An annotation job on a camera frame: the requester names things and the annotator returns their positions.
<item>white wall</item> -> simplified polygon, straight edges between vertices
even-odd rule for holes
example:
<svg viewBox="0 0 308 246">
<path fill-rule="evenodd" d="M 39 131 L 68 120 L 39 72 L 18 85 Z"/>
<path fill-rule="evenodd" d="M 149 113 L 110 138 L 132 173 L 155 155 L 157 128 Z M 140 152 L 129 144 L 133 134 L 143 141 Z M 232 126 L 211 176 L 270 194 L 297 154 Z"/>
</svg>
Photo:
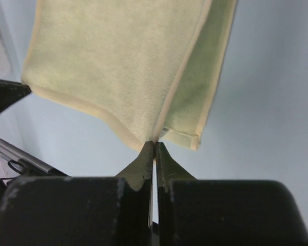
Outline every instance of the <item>white wall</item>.
<svg viewBox="0 0 308 246">
<path fill-rule="evenodd" d="M 1 2 L 22 59 L 35 1 Z M 34 95 L 0 116 L 0 136 L 77 176 L 114 175 L 137 155 L 99 119 Z M 167 146 L 199 179 L 285 183 L 308 227 L 308 0 L 239 0 L 202 146 Z"/>
</svg>

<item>metal bar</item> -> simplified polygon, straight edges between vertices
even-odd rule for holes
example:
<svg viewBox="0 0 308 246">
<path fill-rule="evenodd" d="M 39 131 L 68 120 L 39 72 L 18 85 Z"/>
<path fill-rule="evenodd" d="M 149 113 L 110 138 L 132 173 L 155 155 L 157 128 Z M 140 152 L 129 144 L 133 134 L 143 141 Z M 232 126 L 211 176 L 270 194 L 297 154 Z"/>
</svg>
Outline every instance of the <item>metal bar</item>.
<svg viewBox="0 0 308 246">
<path fill-rule="evenodd" d="M 18 161 L 19 159 L 26 160 L 27 162 L 34 165 L 36 168 L 39 168 L 40 170 L 46 173 L 49 173 L 49 171 L 53 168 L 52 166 L 37 159 L 36 157 L 2 140 L 1 138 L 0 138 L 0 152 L 15 161 Z"/>
</svg>

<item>light green towel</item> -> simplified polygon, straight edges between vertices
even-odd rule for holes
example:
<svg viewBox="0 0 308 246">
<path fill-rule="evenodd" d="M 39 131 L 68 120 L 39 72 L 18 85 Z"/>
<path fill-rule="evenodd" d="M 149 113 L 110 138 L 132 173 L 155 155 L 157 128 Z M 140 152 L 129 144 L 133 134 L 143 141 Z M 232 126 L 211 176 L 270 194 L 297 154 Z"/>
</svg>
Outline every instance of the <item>light green towel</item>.
<svg viewBox="0 0 308 246">
<path fill-rule="evenodd" d="M 216 16 L 220 31 L 215 35 L 226 33 L 220 38 L 224 45 L 217 46 L 220 55 L 214 54 L 215 58 L 200 58 L 205 63 L 201 65 L 189 58 L 196 58 L 198 48 L 194 46 L 201 46 L 198 38 L 208 23 L 211 0 L 38 0 L 22 82 L 41 97 L 101 118 L 131 148 L 140 150 L 144 142 L 158 141 L 164 122 L 170 129 L 165 137 L 197 147 L 198 143 L 180 141 L 179 136 L 182 133 L 192 142 L 195 133 L 200 139 L 202 130 L 193 128 L 205 125 L 213 96 L 210 91 L 216 86 L 205 87 L 207 93 L 201 101 L 193 99 L 192 103 L 198 104 L 193 107 L 199 114 L 199 121 L 194 120 L 197 125 L 180 128 L 176 119 L 193 119 L 182 116 L 183 108 L 176 105 L 181 101 L 178 98 L 193 98 L 194 94 L 186 95 L 185 91 L 191 90 L 178 85 L 189 86 L 191 70 L 201 73 L 194 79 L 202 78 L 193 81 L 194 86 L 217 84 L 235 0 L 215 1 L 227 6 L 219 18 Z M 227 19 L 229 25 L 222 27 L 220 23 Z M 211 40 L 204 40 L 203 45 Z M 212 64 L 217 78 L 211 75 L 203 80 L 214 72 L 206 73 L 202 66 L 211 70 Z M 174 116 L 167 117 L 169 108 Z"/>
<path fill-rule="evenodd" d="M 208 19 L 179 82 L 163 138 L 197 150 L 218 84 L 236 1 L 213 0 Z"/>
</svg>

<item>towel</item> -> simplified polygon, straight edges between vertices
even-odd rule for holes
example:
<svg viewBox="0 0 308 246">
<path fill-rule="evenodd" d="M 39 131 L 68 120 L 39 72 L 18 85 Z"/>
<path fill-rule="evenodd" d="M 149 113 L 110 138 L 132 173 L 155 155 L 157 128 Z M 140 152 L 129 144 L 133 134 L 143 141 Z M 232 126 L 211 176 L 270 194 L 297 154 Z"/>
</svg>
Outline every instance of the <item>towel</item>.
<svg viewBox="0 0 308 246">
<path fill-rule="evenodd" d="M 235 2 L 221 1 L 230 8 Z M 203 73 L 200 65 L 189 66 L 192 57 L 199 56 L 196 46 L 211 4 L 212 0 L 38 0 L 22 83 L 43 98 L 101 118 L 136 150 L 146 141 L 158 141 L 162 129 L 172 141 L 180 141 L 179 135 L 193 139 L 201 131 L 175 123 L 177 118 L 189 121 L 177 104 L 186 96 L 180 84 L 187 86 L 191 70 Z M 223 26 L 228 33 L 227 24 Z M 216 57 L 224 48 L 219 45 Z M 218 60 L 203 61 L 211 66 Z M 213 80 L 202 83 L 216 84 Z M 203 101 L 197 102 L 197 110 L 204 111 L 198 125 L 205 124 L 204 108 L 215 87 L 206 89 Z M 175 116 L 169 117 L 169 110 Z"/>
</svg>

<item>towel hem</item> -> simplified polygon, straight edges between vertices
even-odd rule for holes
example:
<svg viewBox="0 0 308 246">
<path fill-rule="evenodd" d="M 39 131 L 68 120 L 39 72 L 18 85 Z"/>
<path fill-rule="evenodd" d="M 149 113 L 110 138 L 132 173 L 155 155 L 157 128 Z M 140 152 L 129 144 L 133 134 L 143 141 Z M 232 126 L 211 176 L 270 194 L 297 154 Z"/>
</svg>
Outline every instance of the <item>towel hem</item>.
<svg viewBox="0 0 308 246">
<path fill-rule="evenodd" d="M 43 88 L 34 84 L 27 83 L 31 88 L 31 91 L 45 99 L 49 99 L 61 105 L 68 106 L 70 108 L 77 109 L 82 112 L 86 112 L 90 115 L 100 118 L 116 133 L 120 140 L 130 148 L 137 150 L 138 152 L 143 147 L 143 143 L 134 136 L 129 129 L 119 121 L 119 119 L 108 112 L 104 108 L 96 106 L 87 101 L 81 100 L 75 96 L 66 95 L 57 91 L 52 91 L 47 88 Z"/>
</svg>

